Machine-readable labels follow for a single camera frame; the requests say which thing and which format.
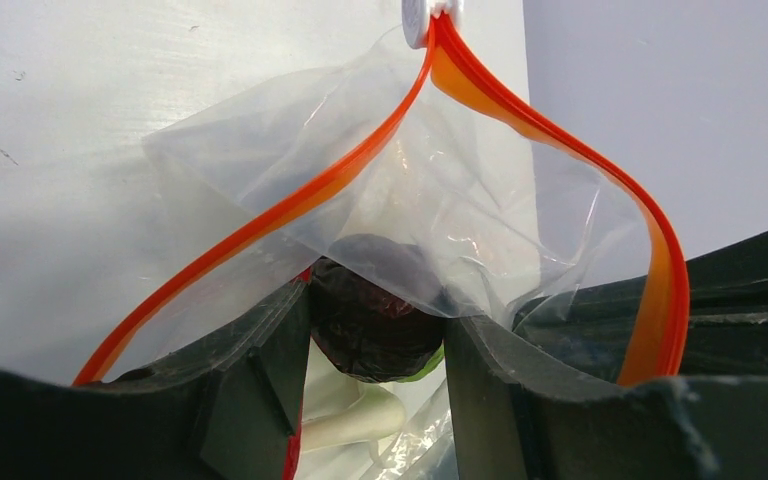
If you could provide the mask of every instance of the green object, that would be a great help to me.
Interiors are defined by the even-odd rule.
[[[408,378],[403,378],[401,380],[396,380],[398,383],[411,383],[411,382],[417,382],[419,380],[422,380],[425,378],[426,375],[433,372],[435,368],[437,368],[437,365],[440,365],[440,362],[443,361],[443,358],[445,357],[445,353],[443,352],[443,345],[440,345],[440,348],[437,349],[436,352],[434,352],[434,355],[428,360],[428,363],[425,364],[425,367],[422,368],[422,370],[419,371],[416,375]]]

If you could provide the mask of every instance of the orange bag seal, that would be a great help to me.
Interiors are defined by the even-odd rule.
[[[219,242],[146,298],[99,345],[74,385],[101,380],[136,332],[184,289],[351,183],[393,137],[429,73],[435,86],[454,100],[505,122],[526,138],[554,146],[594,166],[635,200],[649,228],[652,258],[617,383],[633,385],[654,376],[676,374],[687,336],[690,293],[681,246],[666,215],[625,172],[505,88],[472,54],[451,19],[443,14],[432,19],[425,60],[416,80],[381,126],[338,162]]]

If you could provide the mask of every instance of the white slider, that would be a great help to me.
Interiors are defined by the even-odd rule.
[[[402,29],[411,48],[425,48],[431,17],[446,12],[460,28],[464,0],[402,0]]]

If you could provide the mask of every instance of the dark round object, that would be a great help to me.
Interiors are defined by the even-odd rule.
[[[418,249],[376,235],[332,246],[352,264],[366,260],[377,278],[443,301],[444,290]],[[337,370],[367,383],[419,373],[440,348],[445,320],[417,310],[343,265],[321,258],[311,270],[311,335]]]

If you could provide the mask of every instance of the plastic bag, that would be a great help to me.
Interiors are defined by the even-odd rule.
[[[217,193],[218,208],[233,210],[244,226],[217,227],[230,235],[129,316],[77,383],[107,372],[135,335],[166,338],[158,354],[189,343],[322,256],[431,315],[484,314],[509,326],[528,299],[548,296],[542,308],[564,321],[589,270],[641,232],[652,245],[649,281],[637,322],[620,326],[629,347],[611,380],[675,372],[687,277],[663,213],[622,171],[482,70],[446,15],[432,24],[421,67],[391,33],[345,67],[275,79],[146,139],[149,156],[172,172],[169,185]],[[423,86],[429,70],[434,85]],[[520,155],[480,159],[479,125],[518,138]],[[569,156],[532,159],[531,142]],[[532,182],[532,161],[551,162],[551,174]],[[535,202],[541,217],[568,224],[568,245],[541,241]],[[182,211],[190,229],[215,225],[209,211]],[[392,259],[339,248],[359,234],[409,245],[436,282],[394,280],[386,273]]]

